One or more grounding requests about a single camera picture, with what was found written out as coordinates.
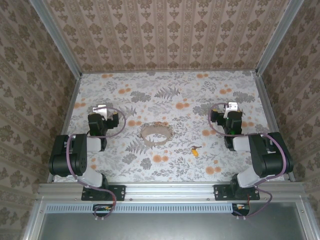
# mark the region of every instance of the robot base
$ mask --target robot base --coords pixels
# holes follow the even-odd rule
[[[126,186],[125,185],[108,185],[107,178],[102,174],[101,189],[108,189],[113,192],[117,202],[125,200]],[[112,201],[112,196],[106,191],[98,191],[91,188],[83,187],[82,201]]]
[[[259,191],[254,187],[242,188],[238,184],[237,175],[235,174],[230,184],[213,185],[214,198],[216,201],[232,200],[260,200]]]

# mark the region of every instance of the patterned wall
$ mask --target patterned wall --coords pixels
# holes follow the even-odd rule
[[[25,228],[75,80],[28,0],[0,1],[0,239]]]
[[[83,72],[254,69],[288,0],[46,0]]]
[[[280,131],[320,220],[320,1],[305,0],[263,73]]]

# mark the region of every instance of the yellow object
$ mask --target yellow object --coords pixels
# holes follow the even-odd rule
[[[193,153],[193,155],[195,156],[195,157],[198,157],[199,156],[199,153],[197,152],[197,150],[191,150],[191,152]]]

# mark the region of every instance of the black mounting plate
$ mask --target black mounting plate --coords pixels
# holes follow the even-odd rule
[[[260,195],[259,192],[256,193],[256,189],[254,187],[249,187],[249,188],[242,188],[243,191],[245,191],[242,196],[237,196],[233,194],[231,190],[230,184],[217,184],[213,185],[214,189],[214,198],[216,201],[247,201],[248,200],[248,195],[251,200],[260,200]]]
[[[125,200],[126,186],[125,185],[109,185],[108,190],[114,193],[117,202]],[[98,191],[91,188],[83,187],[82,201],[112,201],[110,193],[105,191]]]

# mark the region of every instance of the floral tabletop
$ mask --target floral tabletop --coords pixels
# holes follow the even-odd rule
[[[208,110],[218,102],[239,104],[243,133],[268,132],[251,71],[181,71],[84,74],[68,133],[86,133],[88,114],[105,104],[127,118],[124,131],[107,140],[105,151],[87,155],[88,167],[105,174],[109,182],[229,181],[252,162],[250,153],[226,149],[224,138],[209,127]],[[142,126],[154,122],[174,131],[164,145],[149,146],[140,136]],[[120,117],[119,126],[107,134],[122,126]],[[163,140],[160,134],[151,137]],[[201,147],[198,156],[192,146]]]

